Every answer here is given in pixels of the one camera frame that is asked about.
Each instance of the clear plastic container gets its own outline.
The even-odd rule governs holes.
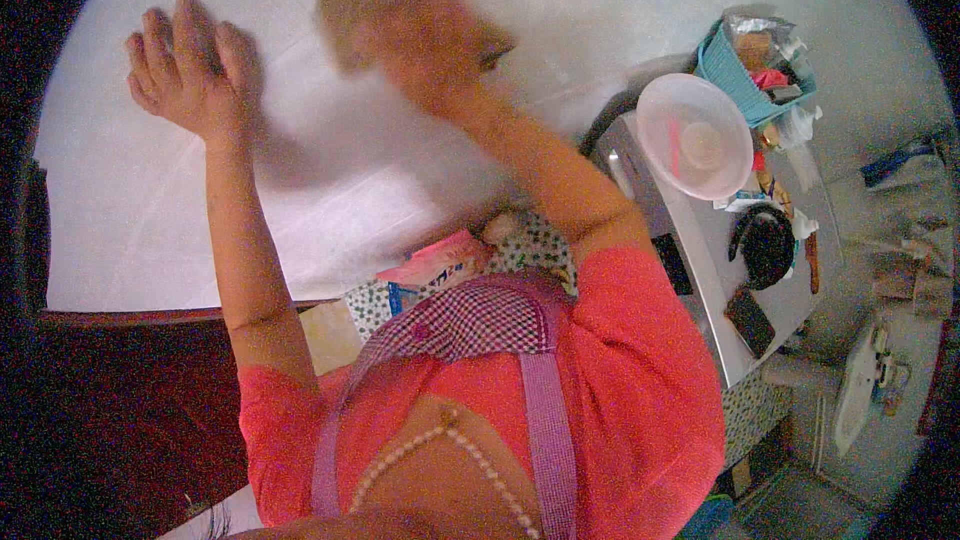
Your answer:
[[[747,181],[754,143],[737,104],[695,75],[654,79],[636,104],[636,139],[654,172],[694,198],[732,196]]]

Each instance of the pink package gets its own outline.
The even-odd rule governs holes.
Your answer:
[[[376,279],[404,286],[450,288],[483,273],[495,250],[461,230],[414,252],[401,266],[377,273]]]

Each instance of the woman's hand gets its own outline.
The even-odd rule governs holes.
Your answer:
[[[356,43],[407,99],[454,123],[483,73],[483,33],[462,0],[389,0],[361,24]]]
[[[176,0],[173,22],[143,14],[143,33],[126,39],[133,100],[150,114],[197,134],[207,152],[246,150],[262,124],[263,73],[253,39],[214,24],[198,0]]]

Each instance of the smartphone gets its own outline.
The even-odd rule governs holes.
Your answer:
[[[733,297],[726,303],[723,315],[732,322],[733,327],[757,359],[767,352],[770,342],[773,342],[774,336],[777,335],[774,326],[770,324],[770,320],[757,304],[754,295],[750,293],[750,288],[745,285],[739,286],[733,292]]]

